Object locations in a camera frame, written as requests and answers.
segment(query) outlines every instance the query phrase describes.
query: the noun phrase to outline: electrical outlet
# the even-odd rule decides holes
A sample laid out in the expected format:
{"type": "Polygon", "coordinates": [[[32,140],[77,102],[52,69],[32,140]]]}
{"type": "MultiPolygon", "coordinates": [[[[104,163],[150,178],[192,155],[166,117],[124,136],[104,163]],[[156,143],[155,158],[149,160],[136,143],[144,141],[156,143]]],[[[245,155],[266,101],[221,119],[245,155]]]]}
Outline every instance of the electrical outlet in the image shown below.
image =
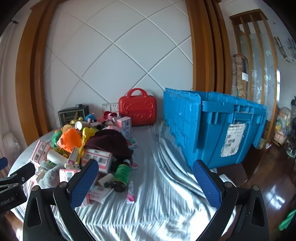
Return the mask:
{"type": "Polygon", "coordinates": [[[102,109],[103,109],[103,112],[111,111],[111,104],[110,103],[102,104],[102,109]]]}
{"type": "Polygon", "coordinates": [[[111,111],[112,112],[119,112],[118,103],[111,103],[111,111]]]}

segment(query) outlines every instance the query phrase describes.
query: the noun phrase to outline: crate handle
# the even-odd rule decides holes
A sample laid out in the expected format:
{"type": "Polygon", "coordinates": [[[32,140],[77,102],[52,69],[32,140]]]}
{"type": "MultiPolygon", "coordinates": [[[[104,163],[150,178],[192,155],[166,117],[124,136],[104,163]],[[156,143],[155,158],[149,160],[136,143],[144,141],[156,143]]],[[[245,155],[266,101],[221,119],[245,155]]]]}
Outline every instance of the crate handle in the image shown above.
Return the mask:
{"type": "Polygon", "coordinates": [[[247,123],[249,123],[251,119],[252,119],[252,114],[237,112],[237,113],[233,113],[232,123],[240,122],[240,121],[246,121],[247,123]]]}
{"type": "Polygon", "coordinates": [[[145,90],[143,90],[143,89],[140,89],[140,88],[134,88],[134,89],[131,89],[131,90],[128,92],[127,97],[128,97],[128,98],[131,98],[131,97],[132,97],[131,94],[132,94],[134,91],[136,91],[136,90],[141,91],[144,97],[148,97],[147,92],[146,92],[145,90]]]}

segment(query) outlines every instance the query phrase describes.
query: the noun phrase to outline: gray bedsheet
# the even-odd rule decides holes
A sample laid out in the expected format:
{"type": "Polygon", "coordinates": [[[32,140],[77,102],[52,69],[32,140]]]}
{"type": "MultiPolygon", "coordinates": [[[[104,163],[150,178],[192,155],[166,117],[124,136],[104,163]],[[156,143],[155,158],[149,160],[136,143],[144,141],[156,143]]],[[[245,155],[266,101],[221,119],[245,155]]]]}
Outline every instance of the gray bedsheet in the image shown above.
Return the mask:
{"type": "MultiPolygon", "coordinates": [[[[48,142],[51,135],[40,139],[48,142]]],[[[76,208],[78,216],[96,240],[196,240],[216,209],[205,199],[174,137],[163,123],[133,127],[133,136],[139,144],[134,152],[139,168],[130,175],[136,202],[127,204],[126,192],[113,192],[104,204],[76,208]]],[[[19,156],[10,173],[27,162],[36,143],[19,156]]],[[[230,181],[224,175],[221,179],[230,181]]],[[[24,184],[27,196],[33,185],[24,184]]],[[[26,204],[13,210],[22,221],[26,204]]],[[[70,240],[56,207],[53,212],[62,234],[70,240]]]]}

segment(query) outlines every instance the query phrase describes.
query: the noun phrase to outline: white curtain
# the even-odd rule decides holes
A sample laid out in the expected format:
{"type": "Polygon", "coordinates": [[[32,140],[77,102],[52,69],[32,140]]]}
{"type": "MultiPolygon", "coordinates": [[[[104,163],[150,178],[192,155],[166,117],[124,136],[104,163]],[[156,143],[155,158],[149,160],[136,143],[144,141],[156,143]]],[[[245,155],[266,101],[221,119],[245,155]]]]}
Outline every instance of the white curtain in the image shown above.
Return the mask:
{"type": "Polygon", "coordinates": [[[9,133],[9,126],[6,118],[3,83],[5,82],[5,59],[8,58],[8,49],[12,41],[16,25],[17,24],[14,21],[11,21],[0,37],[0,158],[6,157],[8,159],[8,166],[0,171],[0,178],[7,177],[8,172],[15,161],[15,157],[11,155],[11,151],[8,150],[9,145],[7,145],[7,137],[11,139],[11,136],[13,135],[12,133],[9,133]]]}

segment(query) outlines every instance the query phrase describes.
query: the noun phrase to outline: red suitcase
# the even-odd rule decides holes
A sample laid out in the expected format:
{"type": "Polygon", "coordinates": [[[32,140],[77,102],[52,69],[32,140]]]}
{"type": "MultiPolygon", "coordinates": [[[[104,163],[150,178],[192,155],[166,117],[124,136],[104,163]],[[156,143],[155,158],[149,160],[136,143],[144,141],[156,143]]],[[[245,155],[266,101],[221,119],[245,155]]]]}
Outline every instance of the red suitcase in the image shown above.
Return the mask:
{"type": "Polygon", "coordinates": [[[119,99],[119,115],[129,116],[133,126],[153,125],[156,122],[156,99],[140,88],[131,89],[119,99]],[[143,95],[132,96],[136,90],[143,95]]]}

